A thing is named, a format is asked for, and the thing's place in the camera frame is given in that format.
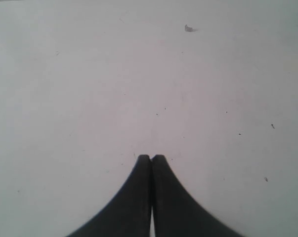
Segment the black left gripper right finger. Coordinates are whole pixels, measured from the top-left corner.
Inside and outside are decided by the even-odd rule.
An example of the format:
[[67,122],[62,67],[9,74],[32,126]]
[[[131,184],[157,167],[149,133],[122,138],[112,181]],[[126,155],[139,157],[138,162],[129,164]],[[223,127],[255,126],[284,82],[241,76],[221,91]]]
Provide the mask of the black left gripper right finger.
[[179,182],[167,159],[151,159],[152,207],[157,237],[240,237],[202,208]]

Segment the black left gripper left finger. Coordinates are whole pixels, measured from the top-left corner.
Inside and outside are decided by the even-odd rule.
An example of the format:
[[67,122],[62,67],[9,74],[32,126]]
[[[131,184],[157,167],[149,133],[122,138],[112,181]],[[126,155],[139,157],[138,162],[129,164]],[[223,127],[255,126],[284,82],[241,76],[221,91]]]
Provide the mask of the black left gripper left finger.
[[110,202],[69,236],[150,236],[151,165],[148,155],[140,155],[127,180]]

